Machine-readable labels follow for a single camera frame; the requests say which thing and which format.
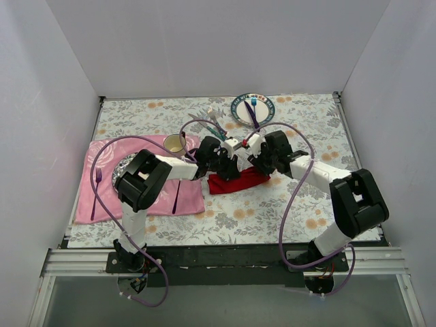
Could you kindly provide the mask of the teal handled fork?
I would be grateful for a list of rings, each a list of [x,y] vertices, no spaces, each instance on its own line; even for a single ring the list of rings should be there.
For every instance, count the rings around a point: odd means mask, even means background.
[[[223,138],[226,137],[226,134],[224,132],[224,130],[222,129],[221,125],[219,124],[215,111],[212,109],[212,107],[210,106],[207,110],[207,113],[209,115],[209,117],[211,118],[211,120],[216,124],[216,126],[218,126],[219,128],[219,133],[222,135]]]

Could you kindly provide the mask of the teal handled knife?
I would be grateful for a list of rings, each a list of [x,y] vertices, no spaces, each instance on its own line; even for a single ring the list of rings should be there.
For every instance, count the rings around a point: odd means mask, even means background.
[[[206,128],[209,132],[211,132],[214,136],[216,136],[218,139],[225,141],[226,140],[226,136],[224,134],[222,134],[219,130],[214,129],[213,127],[210,127],[206,121],[204,119],[201,119],[198,116],[195,116],[193,114],[189,114],[189,116],[193,119],[196,120],[199,124],[201,124],[201,126],[203,126],[204,128]]]

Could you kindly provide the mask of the red cloth napkin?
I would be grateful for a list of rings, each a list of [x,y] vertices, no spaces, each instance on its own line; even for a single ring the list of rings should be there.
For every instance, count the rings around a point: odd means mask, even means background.
[[[250,189],[269,180],[269,175],[263,174],[255,167],[250,167],[243,170],[234,180],[225,181],[218,174],[210,174],[207,183],[211,195],[221,195]]]

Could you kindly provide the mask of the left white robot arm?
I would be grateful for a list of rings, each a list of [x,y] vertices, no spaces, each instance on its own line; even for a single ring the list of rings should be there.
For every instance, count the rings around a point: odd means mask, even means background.
[[[240,177],[238,156],[240,142],[230,138],[221,143],[207,136],[194,151],[195,163],[187,157],[162,157],[143,149],[117,177],[114,188],[122,204],[122,232],[114,241],[117,260],[136,273],[144,267],[147,210],[158,198],[167,181],[196,181],[207,172],[215,172],[231,181]]]

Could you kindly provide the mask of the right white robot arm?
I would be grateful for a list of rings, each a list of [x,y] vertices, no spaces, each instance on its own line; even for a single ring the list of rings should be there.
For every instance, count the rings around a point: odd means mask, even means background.
[[[309,242],[307,250],[288,260],[283,248],[283,263],[293,270],[325,270],[333,256],[344,250],[355,237],[389,218],[388,207],[373,175],[366,169],[344,170],[314,158],[313,151],[295,151],[286,134],[274,131],[261,136],[253,133],[243,141],[251,154],[249,162],[265,175],[279,172],[318,188],[330,196],[334,222]]]

